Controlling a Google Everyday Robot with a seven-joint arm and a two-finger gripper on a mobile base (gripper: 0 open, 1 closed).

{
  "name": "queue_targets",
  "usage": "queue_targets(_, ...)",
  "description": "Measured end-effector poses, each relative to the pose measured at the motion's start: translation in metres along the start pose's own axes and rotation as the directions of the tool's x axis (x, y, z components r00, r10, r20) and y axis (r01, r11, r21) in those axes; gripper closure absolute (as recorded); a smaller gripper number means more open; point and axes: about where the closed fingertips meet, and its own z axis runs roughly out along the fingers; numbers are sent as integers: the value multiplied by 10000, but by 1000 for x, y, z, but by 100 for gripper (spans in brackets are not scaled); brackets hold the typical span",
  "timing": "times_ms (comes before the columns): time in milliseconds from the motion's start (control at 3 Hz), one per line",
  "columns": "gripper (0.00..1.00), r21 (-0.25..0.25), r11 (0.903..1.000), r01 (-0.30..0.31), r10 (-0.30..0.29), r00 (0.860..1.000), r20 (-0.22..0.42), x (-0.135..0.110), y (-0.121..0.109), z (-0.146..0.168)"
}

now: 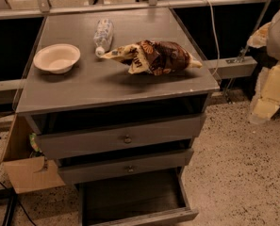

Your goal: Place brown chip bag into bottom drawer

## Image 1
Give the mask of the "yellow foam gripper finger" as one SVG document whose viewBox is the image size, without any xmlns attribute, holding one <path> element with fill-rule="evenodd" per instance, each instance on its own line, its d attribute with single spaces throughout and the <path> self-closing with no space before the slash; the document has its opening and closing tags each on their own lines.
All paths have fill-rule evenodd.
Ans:
<svg viewBox="0 0 280 226">
<path fill-rule="evenodd" d="M 262 124 L 269 121 L 280 108 L 280 61 L 271 69 L 263 67 L 255 85 L 248 121 Z"/>
<path fill-rule="evenodd" d="M 257 31 L 247 40 L 247 45 L 253 48 L 261 48 L 266 46 L 270 26 L 271 22 L 268 22 L 259 27 Z"/>
</svg>

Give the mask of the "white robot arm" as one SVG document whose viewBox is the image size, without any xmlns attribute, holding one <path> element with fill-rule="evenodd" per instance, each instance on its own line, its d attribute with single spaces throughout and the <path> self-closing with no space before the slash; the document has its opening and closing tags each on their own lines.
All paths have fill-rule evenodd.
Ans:
<svg viewBox="0 0 280 226">
<path fill-rule="evenodd" d="M 249 122 L 261 124 L 269 121 L 280 108 L 280 9 L 269 23 L 257 29 L 247 44 L 253 48 L 266 47 L 267 55 L 277 59 L 271 69 L 263 68 L 256 80 Z"/>
</svg>

